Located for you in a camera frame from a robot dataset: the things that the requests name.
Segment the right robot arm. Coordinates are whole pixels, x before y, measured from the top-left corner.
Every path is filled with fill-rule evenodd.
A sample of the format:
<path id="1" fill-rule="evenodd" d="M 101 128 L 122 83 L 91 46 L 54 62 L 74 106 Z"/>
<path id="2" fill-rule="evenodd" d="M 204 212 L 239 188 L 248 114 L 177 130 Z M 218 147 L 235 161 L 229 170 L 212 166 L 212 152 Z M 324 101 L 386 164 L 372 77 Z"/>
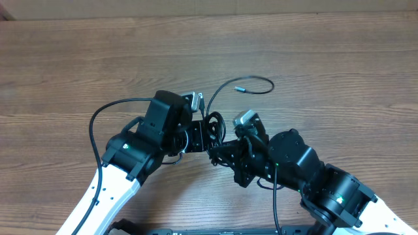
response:
<path id="1" fill-rule="evenodd" d="M 208 148 L 213 165 L 230 167 L 247 187 L 255 177 L 299 193 L 314 219 L 308 234 L 416 234 L 354 175 L 321 161 L 295 129 L 268 137 L 259 118 L 236 125 L 237 138 L 224 141 L 223 125 L 212 122 Z"/>

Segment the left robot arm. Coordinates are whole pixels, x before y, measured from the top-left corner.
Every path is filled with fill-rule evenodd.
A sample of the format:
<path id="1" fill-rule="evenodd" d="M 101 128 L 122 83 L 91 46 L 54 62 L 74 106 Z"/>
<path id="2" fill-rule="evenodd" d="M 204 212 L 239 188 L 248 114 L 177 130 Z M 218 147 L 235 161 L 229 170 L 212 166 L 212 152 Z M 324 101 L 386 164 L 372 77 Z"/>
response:
<path id="1" fill-rule="evenodd" d="M 145 116 L 113 136 L 102 155 L 94 150 L 97 171 L 59 234 L 104 234 L 166 156 L 205 151 L 204 121 L 193 120 L 193 113 L 204 110 L 202 93 L 159 90 L 147 101 Z"/>

